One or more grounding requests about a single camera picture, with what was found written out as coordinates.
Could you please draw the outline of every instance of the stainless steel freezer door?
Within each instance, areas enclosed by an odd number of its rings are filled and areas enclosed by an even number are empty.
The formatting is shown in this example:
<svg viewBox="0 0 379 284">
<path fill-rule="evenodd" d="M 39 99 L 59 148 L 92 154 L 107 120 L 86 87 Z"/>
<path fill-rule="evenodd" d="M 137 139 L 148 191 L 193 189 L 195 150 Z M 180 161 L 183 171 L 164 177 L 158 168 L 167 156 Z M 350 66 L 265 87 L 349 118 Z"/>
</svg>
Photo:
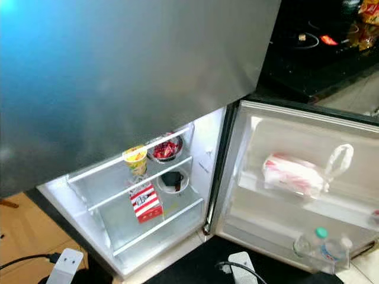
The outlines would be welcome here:
<svg viewBox="0 0 379 284">
<path fill-rule="evenodd" d="M 2 1 L 0 196 L 254 90 L 279 4 Z"/>
<path fill-rule="evenodd" d="M 351 165 L 318 199 L 265 182 L 262 166 L 271 153 L 285 153 L 325 168 L 333 149 L 346 143 L 354 148 Z M 379 222 L 374 217 L 379 209 L 378 160 L 378 126 L 242 101 L 211 233 L 303 269 L 335 273 L 340 267 L 334 263 L 298 257 L 293 252 L 294 240 L 318 226 L 326 227 L 332 238 L 346 234 L 353 241 L 353 252 L 378 238 Z"/>
</svg>

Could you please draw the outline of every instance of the plastic bag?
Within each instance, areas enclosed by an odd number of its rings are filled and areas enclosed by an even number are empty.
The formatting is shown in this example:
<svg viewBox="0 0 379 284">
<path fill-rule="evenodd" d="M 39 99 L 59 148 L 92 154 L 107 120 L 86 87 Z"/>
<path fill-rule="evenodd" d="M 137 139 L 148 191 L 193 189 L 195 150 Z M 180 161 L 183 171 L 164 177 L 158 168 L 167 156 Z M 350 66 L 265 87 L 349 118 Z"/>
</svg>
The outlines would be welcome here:
<svg viewBox="0 0 379 284">
<path fill-rule="evenodd" d="M 379 0 L 364 0 L 359 13 L 363 22 L 371 25 L 379 25 Z"/>
<path fill-rule="evenodd" d="M 344 156 L 337 166 L 336 161 L 342 154 Z M 350 144 L 340 145 L 329 157 L 326 168 L 322 169 L 286 154 L 271 154 L 262 169 L 266 186 L 273 185 L 305 197 L 318 198 L 322 192 L 328 192 L 333 178 L 350 167 L 353 155 L 354 148 Z"/>
</svg>

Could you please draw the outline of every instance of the electrical cord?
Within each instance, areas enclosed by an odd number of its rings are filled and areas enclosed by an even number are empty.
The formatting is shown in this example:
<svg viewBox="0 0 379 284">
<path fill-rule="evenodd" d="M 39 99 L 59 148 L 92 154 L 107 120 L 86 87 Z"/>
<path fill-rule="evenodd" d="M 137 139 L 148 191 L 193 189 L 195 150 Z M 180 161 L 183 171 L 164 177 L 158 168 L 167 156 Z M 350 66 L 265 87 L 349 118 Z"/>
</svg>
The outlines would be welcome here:
<svg viewBox="0 0 379 284">
<path fill-rule="evenodd" d="M 242 269 L 245 269 L 246 271 L 250 272 L 251 274 L 253 274 L 255 277 L 257 277 L 263 284 L 267 284 L 266 281 L 264 281 L 263 278 L 261 278 L 254 270 L 248 268 L 247 266 L 245 265 L 242 265 L 242 264 L 239 264 L 239 263 L 236 263 L 236 262 L 219 262 L 215 265 L 215 267 L 217 266 L 224 266 L 224 265 L 229 265 L 229 266 L 236 266 L 236 267 L 239 267 L 239 268 L 242 268 Z"/>
<path fill-rule="evenodd" d="M 11 262 L 5 263 L 2 266 L 0 266 L 0 270 L 3 268 L 8 267 L 9 265 L 15 264 L 17 262 L 21 262 L 23 260 L 28 260 L 28 259 L 36 259 L 39 257 L 45 257 L 50 260 L 51 263 L 56 263 L 60 257 L 60 253 L 52 253 L 52 254 L 35 254 L 33 256 L 24 256 L 20 257 L 19 259 L 12 260 Z"/>
</svg>

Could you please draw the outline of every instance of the white plastic bag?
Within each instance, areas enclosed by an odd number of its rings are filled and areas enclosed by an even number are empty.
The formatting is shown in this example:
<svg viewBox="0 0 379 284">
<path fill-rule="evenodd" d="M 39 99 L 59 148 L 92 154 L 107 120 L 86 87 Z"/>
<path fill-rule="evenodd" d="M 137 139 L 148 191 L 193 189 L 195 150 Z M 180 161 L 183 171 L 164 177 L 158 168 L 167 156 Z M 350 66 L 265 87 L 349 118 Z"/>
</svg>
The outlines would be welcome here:
<svg viewBox="0 0 379 284">
<path fill-rule="evenodd" d="M 335 165 L 342 154 L 344 156 L 340 164 Z M 263 164 L 265 183 L 305 197 L 318 198 L 322 192 L 328 192 L 333 178 L 349 168 L 353 154 L 354 148 L 350 144 L 338 146 L 329 157 L 324 170 L 310 162 L 282 153 L 273 153 Z"/>
</svg>

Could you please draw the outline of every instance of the yellow cup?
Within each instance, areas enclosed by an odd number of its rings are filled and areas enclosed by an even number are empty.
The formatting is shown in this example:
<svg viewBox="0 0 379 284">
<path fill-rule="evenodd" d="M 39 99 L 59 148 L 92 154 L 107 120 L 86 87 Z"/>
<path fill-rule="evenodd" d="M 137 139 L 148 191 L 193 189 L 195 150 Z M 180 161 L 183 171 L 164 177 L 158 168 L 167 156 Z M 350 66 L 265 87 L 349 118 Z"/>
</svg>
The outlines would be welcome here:
<svg viewBox="0 0 379 284">
<path fill-rule="evenodd" d="M 142 148 L 142 145 L 130 148 L 123 153 L 124 160 L 135 176 L 140 176 L 146 173 L 147 170 L 147 150 L 137 151 L 129 156 L 128 154 Z"/>
</svg>

